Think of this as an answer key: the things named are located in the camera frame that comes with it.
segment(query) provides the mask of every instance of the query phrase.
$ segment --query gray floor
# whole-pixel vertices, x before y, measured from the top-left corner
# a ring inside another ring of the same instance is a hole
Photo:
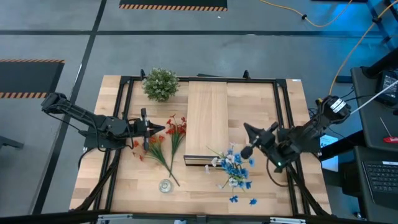
[[[0,30],[91,30],[100,0],[3,0],[0,2]],[[371,1],[380,13],[384,6]],[[295,7],[319,24],[336,16],[344,4],[304,0],[278,1]],[[314,28],[293,12],[276,9],[257,0],[229,0],[228,12],[135,11],[118,9],[108,0],[100,30],[277,30],[358,31],[371,24],[366,4],[353,4],[326,29]],[[397,22],[387,12],[383,25],[396,34]],[[88,41],[87,35],[0,35],[0,58],[65,59],[57,91],[67,96],[72,90]],[[382,38],[366,38],[350,58],[351,67],[371,65],[387,54]],[[197,73],[240,77],[249,70],[252,77],[299,78],[308,107],[328,93],[338,67],[358,38],[248,35],[101,35],[97,36],[81,84],[77,104],[93,111],[103,75],[138,75],[143,68],[174,70],[180,76]],[[393,38],[391,44],[398,44]],[[349,84],[337,84],[335,95],[345,95]],[[25,143],[21,151],[4,147],[0,151],[0,216],[30,213],[60,123],[40,112],[41,100],[0,100],[0,135]],[[361,129],[358,114],[333,127],[342,135]],[[84,139],[69,129],[44,206],[45,213],[68,210],[77,175],[77,160]],[[341,189],[327,186],[334,214],[354,218],[354,198]]]

